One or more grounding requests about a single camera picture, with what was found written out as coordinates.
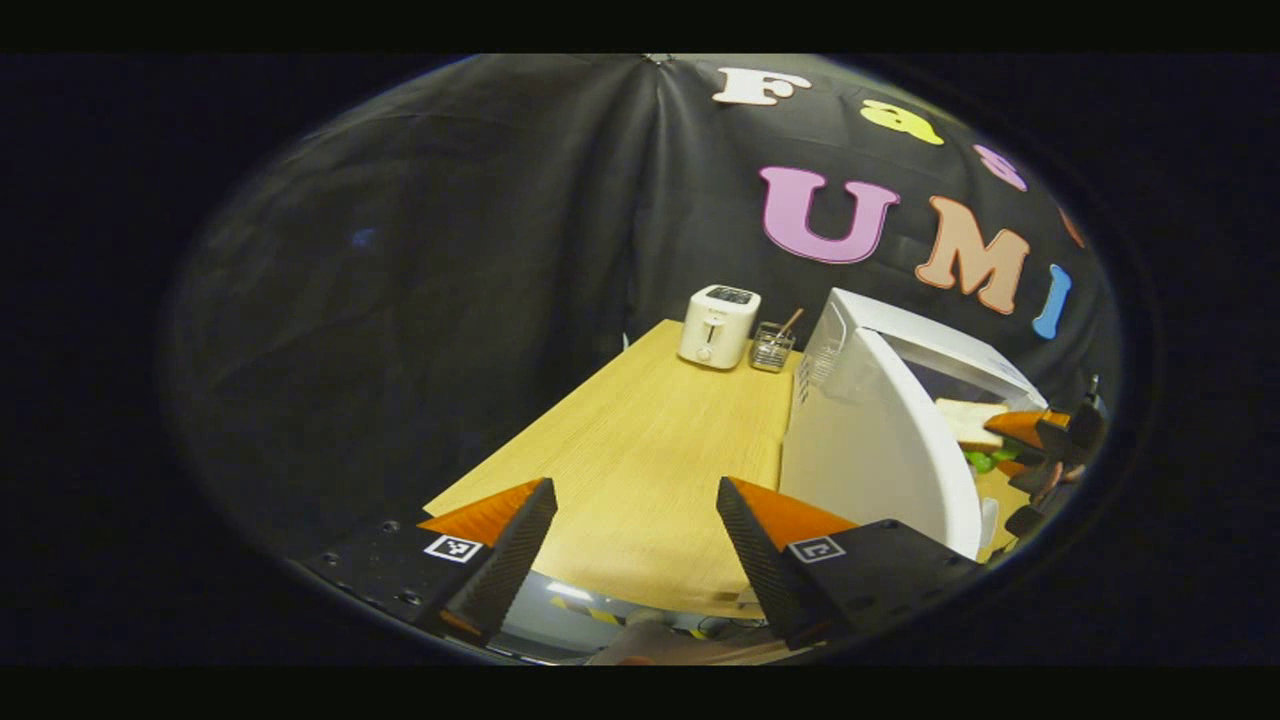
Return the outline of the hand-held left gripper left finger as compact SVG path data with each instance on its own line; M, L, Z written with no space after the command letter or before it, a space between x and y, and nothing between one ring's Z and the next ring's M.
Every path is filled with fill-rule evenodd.
M375 518L303 566L416 629L489 641L503 626L557 510L554 483L543 477L440 516Z

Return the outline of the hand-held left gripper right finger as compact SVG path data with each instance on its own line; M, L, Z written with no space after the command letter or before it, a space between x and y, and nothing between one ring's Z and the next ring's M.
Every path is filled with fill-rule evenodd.
M867 641L960 594L980 564L897 519L859 525L722 477L716 510L768 626L791 650Z

